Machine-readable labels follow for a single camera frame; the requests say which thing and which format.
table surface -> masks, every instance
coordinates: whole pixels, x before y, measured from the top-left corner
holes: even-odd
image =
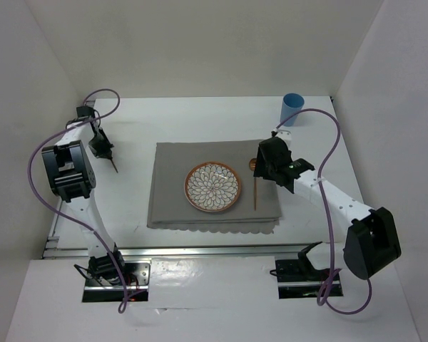
[[[146,227],[148,198],[157,142],[208,142],[266,139],[280,117],[281,97],[130,98],[101,124],[115,145],[119,173],[107,160],[88,151],[97,177],[96,201],[106,229],[121,248],[208,247],[305,244],[327,242],[325,213],[305,199],[278,187],[283,218],[273,234],[222,234],[170,231]],[[116,101],[99,99],[95,108],[106,113]],[[305,108],[335,114],[328,96],[305,97]],[[292,155],[316,167],[335,139],[333,122],[319,113],[304,113],[289,128]],[[325,167],[324,176],[350,196],[361,200],[360,189],[344,140]],[[83,249],[81,230],[58,218],[54,231],[59,249]],[[335,239],[342,237],[336,230]]]
[[[314,298],[278,299],[272,256],[153,259],[149,301],[81,303],[87,260],[31,261],[7,342],[65,341],[336,341],[418,342],[397,272],[372,277],[370,305],[355,316],[320,308]],[[362,305],[367,285],[341,272],[339,309]]]

plate rim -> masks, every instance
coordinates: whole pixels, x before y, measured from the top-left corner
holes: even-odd
[[[236,193],[235,199],[233,201],[231,201],[231,203],[229,205],[227,205],[226,207],[224,207],[222,209],[209,210],[209,209],[205,209],[205,208],[199,207],[194,202],[192,202],[192,200],[189,197],[189,194],[188,194],[188,181],[190,179],[190,176],[197,169],[199,169],[200,167],[206,166],[206,165],[219,165],[219,166],[222,166],[225,169],[228,169],[231,173],[233,173],[233,175],[235,176],[236,180],[238,181],[238,192]],[[240,193],[241,193],[241,179],[240,179],[240,177],[238,176],[237,172],[231,166],[228,166],[228,165],[224,164],[223,162],[214,162],[214,161],[202,162],[201,164],[198,164],[194,168],[192,168],[192,170],[190,170],[189,173],[187,174],[187,176],[185,177],[185,182],[184,182],[184,194],[185,194],[185,198],[187,198],[188,202],[191,205],[193,205],[198,210],[201,210],[202,212],[223,212],[224,210],[230,208],[232,205],[234,205],[236,203],[236,201],[238,200],[238,198],[240,196]]]

decorative plate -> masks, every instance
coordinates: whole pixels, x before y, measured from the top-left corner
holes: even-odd
[[[220,212],[238,200],[241,182],[231,167],[221,162],[204,162],[188,173],[184,190],[195,208],[204,212]]]

white enclosure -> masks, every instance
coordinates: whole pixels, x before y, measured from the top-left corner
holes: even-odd
[[[0,341],[52,220],[27,159],[102,87],[332,96],[365,202],[394,213],[393,267],[428,342],[428,0],[0,0]]]

white panel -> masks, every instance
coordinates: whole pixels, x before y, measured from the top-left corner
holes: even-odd
[[[336,97],[365,201],[395,215],[396,263],[428,341],[428,0],[384,3]]]
[[[27,0],[76,88],[333,94],[382,0]]]
[[[24,1],[0,1],[0,341],[29,259],[41,255],[51,221],[27,184],[27,159],[73,115],[76,98]],[[41,164],[36,179],[47,195]]]
[[[419,342],[392,265],[372,278],[366,310],[340,316],[314,298],[279,300],[272,256],[155,260],[149,301],[129,303],[120,315],[118,303],[81,303],[74,262],[31,262],[7,342]],[[359,307],[366,283],[348,271],[341,280],[345,296],[330,302]]]

